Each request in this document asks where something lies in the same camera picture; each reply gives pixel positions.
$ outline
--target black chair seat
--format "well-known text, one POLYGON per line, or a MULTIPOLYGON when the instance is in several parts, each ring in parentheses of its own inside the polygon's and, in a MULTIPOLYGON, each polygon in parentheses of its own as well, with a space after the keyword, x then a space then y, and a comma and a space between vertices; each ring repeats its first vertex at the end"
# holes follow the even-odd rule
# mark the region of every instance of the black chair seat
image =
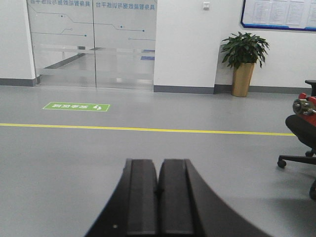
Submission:
POLYGON ((297 136, 297 138, 316 150, 316 127, 299 117, 298 115, 291 115, 285 120, 286 126, 297 136))

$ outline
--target yellow floor line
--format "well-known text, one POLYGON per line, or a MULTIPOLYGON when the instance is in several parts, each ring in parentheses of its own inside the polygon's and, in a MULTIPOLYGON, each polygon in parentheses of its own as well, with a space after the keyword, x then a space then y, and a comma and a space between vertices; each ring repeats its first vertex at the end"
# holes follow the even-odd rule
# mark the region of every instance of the yellow floor line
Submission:
POLYGON ((146 131, 146 132, 182 132, 182 133, 210 133, 210 134, 245 134, 245 135, 264 135, 264 136, 295 136, 293 133, 278 133, 278 132, 159 129, 159 128, 141 128, 141 127, 102 127, 102 126, 74 126, 74 125, 21 124, 21 123, 0 123, 0 126, 6 126, 6 127, 43 127, 43 128, 79 128, 79 129, 101 129, 101 130, 146 131))

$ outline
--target gray baseboard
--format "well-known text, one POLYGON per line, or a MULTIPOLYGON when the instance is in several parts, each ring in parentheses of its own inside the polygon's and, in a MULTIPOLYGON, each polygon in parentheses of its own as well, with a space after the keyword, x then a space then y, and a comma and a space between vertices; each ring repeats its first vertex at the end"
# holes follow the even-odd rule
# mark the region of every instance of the gray baseboard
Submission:
MULTIPOLYGON (((219 93, 231 93, 232 85, 219 85, 214 87, 214 94, 219 93)), ((250 86, 249 92, 261 92, 261 93, 280 93, 280 94, 300 94, 302 92, 311 94, 311 88, 305 87, 278 87, 278 86, 250 86)))
POLYGON ((0 78, 0 85, 14 85, 14 86, 36 86, 40 83, 40 77, 34 79, 7 79, 0 78))
POLYGON ((214 88, 213 87, 194 87, 194 86, 154 85, 154 92, 213 94, 214 88))

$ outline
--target wall switch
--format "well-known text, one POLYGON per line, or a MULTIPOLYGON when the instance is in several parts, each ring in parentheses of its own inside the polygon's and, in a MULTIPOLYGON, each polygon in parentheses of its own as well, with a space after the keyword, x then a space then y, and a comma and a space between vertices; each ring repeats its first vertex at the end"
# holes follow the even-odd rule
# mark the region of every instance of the wall switch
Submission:
POLYGON ((209 5, 210 5, 209 1, 203 2, 203 10, 208 11, 209 10, 209 5))

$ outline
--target glass wall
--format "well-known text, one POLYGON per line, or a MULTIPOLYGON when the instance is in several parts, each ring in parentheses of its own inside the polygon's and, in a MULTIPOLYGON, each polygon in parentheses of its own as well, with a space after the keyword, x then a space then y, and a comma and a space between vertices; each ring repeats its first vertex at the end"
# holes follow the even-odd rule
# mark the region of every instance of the glass wall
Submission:
POLYGON ((152 89, 155 0, 27 0, 42 85, 152 89))
POLYGON ((98 87, 152 89, 157 2, 99 2, 94 8, 98 87))

